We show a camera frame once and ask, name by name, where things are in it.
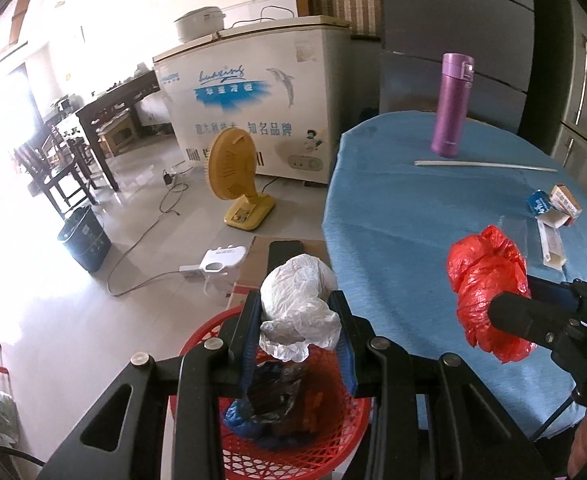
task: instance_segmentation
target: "round table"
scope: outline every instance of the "round table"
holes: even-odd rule
[[[418,167],[430,151],[435,114],[394,112],[359,124],[341,138],[323,220],[338,285],[353,313],[369,319],[410,353],[438,358],[459,353],[526,434],[567,399],[570,375],[535,349],[500,364],[469,346],[458,323],[445,262],[451,244],[494,224],[525,256],[528,273],[554,282],[587,281],[587,196],[560,165],[510,132],[467,121],[458,160],[557,168],[558,173],[504,168]],[[568,261],[563,272],[542,263],[537,223],[526,199],[566,184],[583,207],[560,229]],[[579,421],[572,405],[551,435]]]

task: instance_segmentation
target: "electrical cable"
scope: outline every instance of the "electrical cable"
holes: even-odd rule
[[[551,414],[551,416],[544,421],[544,423],[542,424],[541,427],[539,427],[535,433],[531,436],[531,438],[529,440],[531,440],[532,442],[536,439],[538,439],[539,436],[541,436],[542,433],[544,433],[545,431],[547,431],[547,428],[550,427],[551,424],[554,423],[554,421],[560,416],[562,415],[562,413],[564,413],[564,411],[571,406],[571,404],[573,404],[573,399],[571,398],[571,396],[569,396],[567,398],[567,400],[565,400],[565,402],[563,402],[560,406],[558,406],[558,409],[553,412]]]
[[[141,242],[141,240],[146,236],[146,234],[149,231],[151,231],[158,224],[158,222],[160,222],[160,220],[162,219],[163,216],[165,216],[169,213],[175,213],[177,216],[180,216],[180,213],[178,211],[176,211],[174,209],[174,207],[178,204],[178,202],[180,202],[180,199],[182,198],[183,193],[187,189],[189,189],[189,185],[187,183],[177,182],[176,184],[174,184],[173,186],[171,186],[167,190],[167,193],[165,193],[165,196],[163,196],[162,200],[160,200],[160,204],[158,204],[158,209],[160,210],[160,216],[158,216],[157,220],[144,233],[142,233],[141,237],[138,238],[138,241],[135,244],[133,244],[131,247],[129,247],[128,250],[126,250],[122,254],[122,256],[120,256],[120,259],[116,262],[114,268],[111,269],[111,271],[109,272],[109,275],[107,276],[107,290],[109,291],[109,294],[111,294],[114,298],[120,298],[120,296],[124,296],[125,294],[128,294],[129,292],[133,292],[134,290],[138,290],[139,288],[147,285],[149,282],[152,282],[153,280],[156,280],[157,278],[161,278],[163,276],[168,276],[170,274],[182,274],[179,270],[170,270],[168,272],[163,272],[161,274],[157,274],[156,276],[152,276],[148,280],[145,280],[144,282],[139,283],[138,285],[133,286],[132,288],[128,288],[127,290],[124,290],[123,292],[114,292],[113,290],[111,290],[111,285],[109,283],[109,280],[111,279],[112,274],[118,268],[120,263],[125,259],[125,256],[136,248],[136,246]],[[163,204],[165,203],[165,200],[167,200],[167,197],[170,196],[170,193],[179,193],[178,198],[174,201],[173,204],[171,204],[171,206],[169,208],[163,209]]]
[[[273,184],[273,183],[274,183],[275,181],[277,181],[279,178],[280,178],[280,177],[279,177],[279,176],[277,176],[277,177],[274,177],[274,179],[273,179],[273,180],[270,180],[269,182],[267,182],[267,183],[265,184],[265,186],[262,188],[262,191],[261,191],[261,193],[264,193],[264,192],[265,192],[265,190],[267,189],[267,186],[269,186],[269,184]]]
[[[261,20],[275,20],[275,18],[267,18],[266,16],[264,17],[259,17],[256,18],[255,20],[238,20],[237,22],[235,22],[231,27],[229,28],[234,28],[234,26],[236,25],[236,23],[253,23],[253,22],[259,22]]]
[[[262,18],[263,15],[262,13],[264,12],[265,9],[269,9],[269,7],[272,7],[274,9],[283,9],[283,10],[288,10],[289,12],[291,12],[292,14],[292,18],[295,18],[295,12],[293,12],[291,9],[287,9],[286,7],[281,7],[279,5],[268,5],[268,6],[264,6],[262,9],[260,9],[260,17]]]
[[[173,166],[171,166],[171,169],[172,170],[175,170],[177,167],[179,167],[181,164],[184,164],[185,162],[186,162],[186,160],[180,161],[179,163],[174,164]],[[187,173],[188,171],[193,170],[193,168],[194,167],[191,166],[191,168],[187,168],[185,171],[179,171],[178,173],[175,173],[175,174],[177,174],[177,175],[183,175],[183,174]]]

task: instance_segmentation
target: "white plastic bag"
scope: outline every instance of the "white plastic bag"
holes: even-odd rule
[[[18,442],[18,410],[9,394],[0,391],[0,444],[14,446]]]
[[[301,363],[311,344],[333,350],[340,318],[327,306],[337,289],[333,271],[315,256],[299,254],[276,267],[260,287],[260,348],[280,361]]]

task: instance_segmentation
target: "cardboard box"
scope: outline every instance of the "cardboard box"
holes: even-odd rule
[[[542,263],[547,267],[562,272],[562,266],[567,263],[567,255],[562,244],[562,238],[557,229],[549,227],[538,220],[540,244],[542,246]]]
[[[553,186],[551,190],[551,194],[549,196],[551,203],[564,211],[566,214],[570,216],[569,220],[565,225],[573,224],[580,213],[582,213],[582,208],[580,204],[577,202],[575,197],[571,194],[571,192],[567,189],[567,186],[564,184],[556,184]]]
[[[557,229],[571,217],[563,210],[557,209],[552,203],[548,194],[539,189],[528,199],[529,208],[538,220],[541,220],[549,227]]]
[[[240,275],[234,286],[234,291],[227,302],[227,309],[244,305],[248,293],[253,288],[260,288],[267,277],[267,258],[269,256],[269,244],[279,240],[294,240],[295,238],[273,238],[254,236],[247,256],[240,264]],[[304,251],[311,256],[316,256],[331,267],[327,246],[324,240],[300,240]]]

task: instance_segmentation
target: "dolphin picture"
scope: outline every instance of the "dolphin picture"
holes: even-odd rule
[[[274,78],[276,78],[276,81],[285,85],[287,94],[289,95],[289,108],[291,108],[294,104],[294,84],[292,83],[294,76],[286,75],[285,72],[278,68],[267,68],[267,71],[273,74]]]

